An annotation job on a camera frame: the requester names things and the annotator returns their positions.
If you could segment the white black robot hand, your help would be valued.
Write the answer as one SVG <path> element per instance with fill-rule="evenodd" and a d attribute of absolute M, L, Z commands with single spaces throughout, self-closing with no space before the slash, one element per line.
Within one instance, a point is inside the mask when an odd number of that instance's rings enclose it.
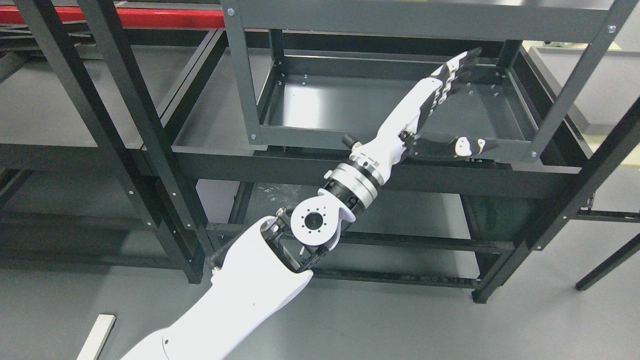
<path fill-rule="evenodd" d="M 375 138 L 352 150 L 346 164 L 368 171 L 382 186 L 393 166 L 406 157 L 462 161 L 498 148 L 499 142 L 488 137 L 421 134 L 434 111 L 464 85 L 481 52 L 481 47 L 464 51 L 420 79 L 386 117 Z"/>

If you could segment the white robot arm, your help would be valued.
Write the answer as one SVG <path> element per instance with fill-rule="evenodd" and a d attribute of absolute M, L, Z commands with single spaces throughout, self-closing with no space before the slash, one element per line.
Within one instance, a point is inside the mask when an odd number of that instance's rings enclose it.
<path fill-rule="evenodd" d="M 250 225 L 212 270 L 205 294 L 174 323 L 133 346 L 125 360 L 223 360 L 314 276 L 343 223 L 370 207 L 391 167 L 354 157 L 326 173 L 313 197 Z"/>

